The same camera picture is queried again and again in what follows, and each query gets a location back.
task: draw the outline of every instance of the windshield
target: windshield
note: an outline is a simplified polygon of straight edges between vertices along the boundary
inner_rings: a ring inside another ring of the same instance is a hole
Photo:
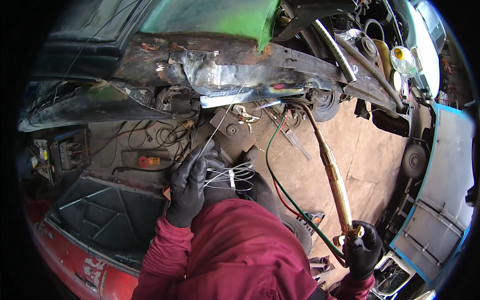
[[[423,17],[428,33],[432,38],[437,53],[442,51],[445,45],[445,29],[435,9],[426,1],[422,1],[417,6],[418,12]]]

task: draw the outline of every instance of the brass torch handle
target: brass torch handle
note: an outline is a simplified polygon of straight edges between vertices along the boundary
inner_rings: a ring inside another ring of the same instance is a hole
[[[352,215],[350,213],[350,205],[348,203],[347,191],[345,190],[345,183],[343,182],[343,178],[340,175],[336,163],[325,166],[325,171],[335,201],[340,227],[342,233],[346,235],[347,232],[352,229]]]
[[[350,205],[348,204],[347,191],[343,182],[340,169],[336,164],[332,149],[327,145],[320,130],[315,131],[315,135],[319,141],[320,157],[325,166],[330,189],[332,190],[333,200],[335,201],[338,220],[342,228],[342,234],[346,235],[352,229],[352,215],[350,213]]]

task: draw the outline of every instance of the gloved hand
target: gloved hand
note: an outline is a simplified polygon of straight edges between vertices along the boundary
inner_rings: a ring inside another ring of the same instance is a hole
[[[212,150],[215,143],[211,140],[205,150],[205,143],[190,152],[170,180],[170,207],[167,221],[175,227],[190,226],[193,218],[204,205],[204,184],[207,168],[223,170],[224,164],[216,159],[218,152]]]
[[[378,263],[378,256],[382,250],[382,239],[378,236],[375,228],[367,222],[354,220],[353,227],[363,226],[365,234],[362,238],[348,234],[345,238],[347,247],[350,278],[364,280],[373,274],[373,268]]]

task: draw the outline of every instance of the yellow cap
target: yellow cap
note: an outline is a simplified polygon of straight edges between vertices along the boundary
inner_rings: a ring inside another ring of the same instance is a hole
[[[395,57],[398,58],[399,60],[403,59],[403,51],[400,48],[395,49],[394,51]]]

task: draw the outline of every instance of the car wheel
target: car wheel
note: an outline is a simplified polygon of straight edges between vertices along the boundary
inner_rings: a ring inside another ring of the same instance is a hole
[[[337,98],[337,94],[335,92],[324,94],[315,89],[310,92],[310,101],[315,103],[315,110],[312,112],[315,121],[327,122],[338,113],[340,99]]]
[[[410,178],[420,177],[427,168],[427,152],[418,144],[412,144],[405,149],[402,159],[402,168]]]
[[[294,217],[283,213],[280,213],[280,220],[282,224],[297,237],[305,254],[308,256],[312,251],[312,236],[305,225]]]

